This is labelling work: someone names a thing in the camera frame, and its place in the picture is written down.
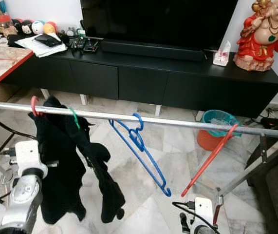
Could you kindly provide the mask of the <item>silver metal clothes rack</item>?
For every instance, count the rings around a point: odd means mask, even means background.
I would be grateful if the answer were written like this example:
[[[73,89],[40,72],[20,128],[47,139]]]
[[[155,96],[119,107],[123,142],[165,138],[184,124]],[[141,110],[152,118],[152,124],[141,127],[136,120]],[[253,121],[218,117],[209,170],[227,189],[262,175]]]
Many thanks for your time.
[[[54,107],[45,107],[45,106],[36,106],[38,112],[48,113],[48,114],[58,114],[58,115],[72,115],[72,112],[69,109],[63,108],[54,108]],[[0,109],[10,110],[10,111],[24,111],[31,112],[30,104],[18,104],[18,103],[5,103],[0,102]],[[106,120],[120,120],[125,122],[138,122],[137,118],[134,116],[121,115],[121,114],[111,114],[106,112],[89,112],[89,111],[75,111],[77,116],[87,117],[87,118],[97,118],[97,119],[106,119]],[[228,131],[231,126],[226,125],[217,125],[213,123],[201,123],[201,122],[186,122],[181,120],[173,119],[163,119],[163,118],[154,118],[154,117],[142,117],[144,123],[154,123],[159,125],[175,126],[175,127],[185,127],[185,128],[194,128],[194,129],[204,129],[210,131]],[[251,127],[237,127],[234,132],[241,134],[250,134],[258,135],[263,138],[267,137],[278,137],[278,131],[270,129],[259,129]],[[264,147],[263,154],[261,157],[257,158],[249,167],[247,167],[242,174],[239,174],[234,180],[230,181],[222,189],[218,189],[216,195],[215,203],[223,205],[224,196],[230,193],[235,187],[240,185],[243,181],[248,179],[253,173],[256,172],[256,169],[264,165],[270,160],[274,159],[278,155],[278,141],[273,144],[272,147]]]

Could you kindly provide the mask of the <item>small black electronics box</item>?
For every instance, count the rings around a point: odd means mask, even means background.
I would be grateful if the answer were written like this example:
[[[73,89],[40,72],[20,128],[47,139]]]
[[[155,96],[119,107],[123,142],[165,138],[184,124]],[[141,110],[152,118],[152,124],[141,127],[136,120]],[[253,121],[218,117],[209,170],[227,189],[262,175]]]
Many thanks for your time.
[[[96,53],[100,45],[100,40],[87,39],[83,47],[83,52],[85,53]]]

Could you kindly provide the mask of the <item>black soundbar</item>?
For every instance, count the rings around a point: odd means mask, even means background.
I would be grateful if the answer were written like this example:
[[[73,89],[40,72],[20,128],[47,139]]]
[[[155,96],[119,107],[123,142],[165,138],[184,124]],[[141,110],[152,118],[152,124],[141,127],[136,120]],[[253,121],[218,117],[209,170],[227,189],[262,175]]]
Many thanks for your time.
[[[101,49],[106,53],[120,53],[188,61],[203,61],[207,58],[204,51],[201,49],[116,39],[103,39],[101,42]]]

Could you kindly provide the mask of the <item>red plastic hanger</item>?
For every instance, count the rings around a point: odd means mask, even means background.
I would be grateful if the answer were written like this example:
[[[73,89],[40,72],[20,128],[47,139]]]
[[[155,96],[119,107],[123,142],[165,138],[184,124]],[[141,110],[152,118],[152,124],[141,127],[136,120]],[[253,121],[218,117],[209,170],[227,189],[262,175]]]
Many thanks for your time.
[[[226,133],[226,135],[221,139],[217,147],[212,151],[210,156],[204,161],[203,165],[199,168],[197,173],[194,175],[190,183],[187,185],[187,187],[184,189],[183,193],[181,194],[181,197],[186,196],[188,193],[188,190],[191,189],[192,185],[196,183],[196,181],[199,179],[201,174],[204,173],[204,171],[207,169],[207,167],[210,165],[210,163],[216,158],[216,156],[219,154],[219,152],[223,149],[225,144],[228,142],[228,140],[232,137],[232,134],[234,133],[234,130],[239,126],[238,123],[235,125],[232,125],[232,127],[229,129],[229,131]]]
[[[36,108],[38,101],[39,101],[39,99],[37,96],[31,97],[30,107],[31,107],[31,112],[32,112],[33,116],[35,116],[35,117],[40,117],[42,115],[42,113],[38,112],[37,108]]]

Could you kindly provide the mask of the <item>plain black shirt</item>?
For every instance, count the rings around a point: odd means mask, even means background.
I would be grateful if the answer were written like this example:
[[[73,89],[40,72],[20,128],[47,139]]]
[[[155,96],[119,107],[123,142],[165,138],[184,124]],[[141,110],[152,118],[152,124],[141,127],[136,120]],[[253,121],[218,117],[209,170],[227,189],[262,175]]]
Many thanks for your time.
[[[75,126],[73,118],[69,115],[32,112],[28,116],[36,125],[41,162],[46,165],[57,163],[56,167],[48,168],[48,174],[43,179],[43,220],[54,225],[65,214],[73,213],[82,221],[86,209],[81,202],[79,190],[86,169],[76,153],[76,144],[68,134],[69,127]]]

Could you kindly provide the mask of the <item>white tissue pack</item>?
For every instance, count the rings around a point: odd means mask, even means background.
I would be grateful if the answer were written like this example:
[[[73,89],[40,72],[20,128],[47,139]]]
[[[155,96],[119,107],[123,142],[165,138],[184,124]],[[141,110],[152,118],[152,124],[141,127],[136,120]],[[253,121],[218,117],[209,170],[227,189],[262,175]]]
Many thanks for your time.
[[[219,49],[214,53],[212,64],[225,67],[229,62],[231,43],[229,40],[222,42]]]

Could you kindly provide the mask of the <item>black white plush ball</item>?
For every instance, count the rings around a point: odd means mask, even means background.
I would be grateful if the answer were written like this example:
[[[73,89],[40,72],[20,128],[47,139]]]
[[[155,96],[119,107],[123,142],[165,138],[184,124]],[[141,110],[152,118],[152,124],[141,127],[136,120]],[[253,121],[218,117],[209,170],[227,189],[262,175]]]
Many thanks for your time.
[[[25,35],[30,35],[33,34],[33,30],[32,30],[32,24],[33,22],[31,20],[23,20],[23,22],[21,22],[21,32]]]

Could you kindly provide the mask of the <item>green plastic hanger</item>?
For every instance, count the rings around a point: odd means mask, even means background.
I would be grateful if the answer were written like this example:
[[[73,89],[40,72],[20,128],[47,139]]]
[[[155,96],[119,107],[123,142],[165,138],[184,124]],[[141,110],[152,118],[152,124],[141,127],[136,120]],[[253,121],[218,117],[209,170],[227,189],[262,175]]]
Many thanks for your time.
[[[81,129],[81,125],[79,123],[78,116],[76,115],[76,112],[74,111],[74,109],[72,107],[68,107],[68,109],[72,112],[72,116],[74,117],[74,122],[77,126],[77,129]]]

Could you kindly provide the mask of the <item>white paper stack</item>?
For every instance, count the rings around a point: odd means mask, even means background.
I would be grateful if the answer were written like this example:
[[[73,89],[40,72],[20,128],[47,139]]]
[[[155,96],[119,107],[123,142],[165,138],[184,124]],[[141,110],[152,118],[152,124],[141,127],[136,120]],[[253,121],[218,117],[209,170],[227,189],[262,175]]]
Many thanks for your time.
[[[59,45],[47,46],[42,42],[36,40],[36,38],[38,38],[39,36],[50,36],[54,38],[56,41],[58,41]],[[16,44],[21,45],[21,47],[24,47],[26,49],[32,50],[34,54],[37,56],[37,58],[46,57],[67,50],[67,46],[63,44],[63,42],[61,42],[61,40],[55,33],[40,34],[38,36],[17,40]]]

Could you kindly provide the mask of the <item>black shirt green logo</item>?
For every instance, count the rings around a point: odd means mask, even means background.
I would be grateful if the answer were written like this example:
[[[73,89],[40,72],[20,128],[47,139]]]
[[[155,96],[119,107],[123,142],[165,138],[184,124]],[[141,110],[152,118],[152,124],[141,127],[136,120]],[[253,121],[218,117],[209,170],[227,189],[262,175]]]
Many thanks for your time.
[[[102,194],[101,220],[103,223],[111,223],[115,218],[121,220],[125,214],[123,206],[126,200],[119,185],[108,172],[106,162],[110,160],[111,154],[103,144],[90,141],[90,123],[82,117],[78,120],[81,129],[77,129],[73,116],[65,116],[63,125],[67,136],[84,156],[98,179],[99,191]]]

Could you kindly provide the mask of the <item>orange bin teal liner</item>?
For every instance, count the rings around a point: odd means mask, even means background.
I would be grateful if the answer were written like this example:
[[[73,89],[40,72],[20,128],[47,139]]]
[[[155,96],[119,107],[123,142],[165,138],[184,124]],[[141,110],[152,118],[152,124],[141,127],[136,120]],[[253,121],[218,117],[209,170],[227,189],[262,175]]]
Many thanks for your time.
[[[230,113],[219,111],[219,110],[210,110],[204,112],[202,118],[202,123],[215,123],[218,125],[232,125],[235,124],[240,125],[241,123]],[[227,131],[206,131],[199,130],[197,136],[197,143],[200,147],[205,150],[212,151],[215,150],[217,145],[221,142],[221,140],[226,136]]]

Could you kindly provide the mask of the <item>white blue plush ball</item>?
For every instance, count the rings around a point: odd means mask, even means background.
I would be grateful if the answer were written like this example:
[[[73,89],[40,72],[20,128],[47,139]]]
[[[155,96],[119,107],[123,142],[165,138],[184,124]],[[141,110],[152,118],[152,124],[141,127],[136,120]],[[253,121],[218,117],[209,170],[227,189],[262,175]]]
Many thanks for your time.
[[[36,20],[32,23],[31,29],[34,34],[43,34],[44,33],[45,23],[41,20]]]

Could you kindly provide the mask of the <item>black flat television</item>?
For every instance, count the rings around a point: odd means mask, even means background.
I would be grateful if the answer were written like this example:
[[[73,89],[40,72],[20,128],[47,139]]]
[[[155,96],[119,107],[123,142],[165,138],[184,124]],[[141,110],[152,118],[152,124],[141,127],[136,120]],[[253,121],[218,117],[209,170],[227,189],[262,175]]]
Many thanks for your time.
[[[80,0],[90,37],[215,50],[238,0]]]

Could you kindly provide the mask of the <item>black wallet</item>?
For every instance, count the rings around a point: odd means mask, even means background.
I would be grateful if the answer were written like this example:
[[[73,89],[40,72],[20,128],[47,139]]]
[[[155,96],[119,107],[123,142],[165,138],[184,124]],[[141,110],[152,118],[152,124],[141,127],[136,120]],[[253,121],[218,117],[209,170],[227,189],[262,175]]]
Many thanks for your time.
[[[34,40],[40,42],[41,44],[45,44],[48,47],[55,47],[62,44],[59,39],[55,38],[54,36],[50,36],[49,34],[40,34],[35,37]]]

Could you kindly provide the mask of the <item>blue plastic hanger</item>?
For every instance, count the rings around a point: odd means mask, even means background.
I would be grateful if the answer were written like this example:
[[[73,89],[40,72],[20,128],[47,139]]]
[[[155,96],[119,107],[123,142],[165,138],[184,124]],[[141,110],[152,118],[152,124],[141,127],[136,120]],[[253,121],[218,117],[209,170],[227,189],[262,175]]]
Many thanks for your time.
[[[137,127],[137,128],[131,129],[130,127],[128,127],[125,123],[121,122],[120,120],[108,120],[109,125],[119,135],[121,140],[128,146],[130,151],[132,151],[132,153],[136,156],[136,158],[139,160],[141,165],[143,165],[143,167],[145,168],[146,172],[148,174],[150,174],[150,176],[156,183],[157,187],[159,189],[161,189],[161,191],[165,194],[165,196],[170,197],[170,196],[172,196],[172,192],[171,192],[170,188],[167,186],[166,178],[163,175],[163,172],[161,171],[161,169],[159,168],[159,165],[157,165],[156,160],[154,160],[154,158],[152,157],[152,154],[148,151],[148,149],[146,149],[145,142],[140,134],[140,132],[145,127],[144,122],[138,113],[134,113],[132,115],[134,117],[136,117],[139,122],[139,127]],[[132,141],[132,143],[134,143],[134,146],[132,146],[129,143],[129,141],[127,140],[127,138],[125,138],[125,136],[123,136],[123,134],[121,134],[121,132],[116,128],[116,123],[118,123],[121,127],[123,127],[123,129],[128,131],[128,136],[129,136],[130,140]],[[143,161],[143,159],[139,156],[139,154],[137,153],[136,150],[139,150],[140,152],[143,152],[147,155],[147,157],[149,158],[150,162],[152,163],[154,169],[156,170],[156,173],[154,173],[152,171],[152,169],[150,169],[150,167],[148,167],[148,165],[145,163],[145,161]]]

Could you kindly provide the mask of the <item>red laughing Buddha statue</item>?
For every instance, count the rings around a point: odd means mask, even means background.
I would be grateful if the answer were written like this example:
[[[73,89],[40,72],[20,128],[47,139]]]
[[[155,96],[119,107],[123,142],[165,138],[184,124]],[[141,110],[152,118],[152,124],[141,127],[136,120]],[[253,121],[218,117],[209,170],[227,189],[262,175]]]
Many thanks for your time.
[[[252,11],[243,23],[234,62],[243,70],[264,72],[278,53],[278,0],[255,0]]]

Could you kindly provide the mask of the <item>jar with red lid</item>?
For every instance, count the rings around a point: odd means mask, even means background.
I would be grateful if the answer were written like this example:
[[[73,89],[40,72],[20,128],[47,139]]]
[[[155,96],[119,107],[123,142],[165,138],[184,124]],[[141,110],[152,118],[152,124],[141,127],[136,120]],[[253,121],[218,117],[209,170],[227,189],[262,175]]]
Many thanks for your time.
[[[0,33],[3,36],[8,34],[8,29],[12,26],[12,20],[9,15],[1,14],[0,15]]]

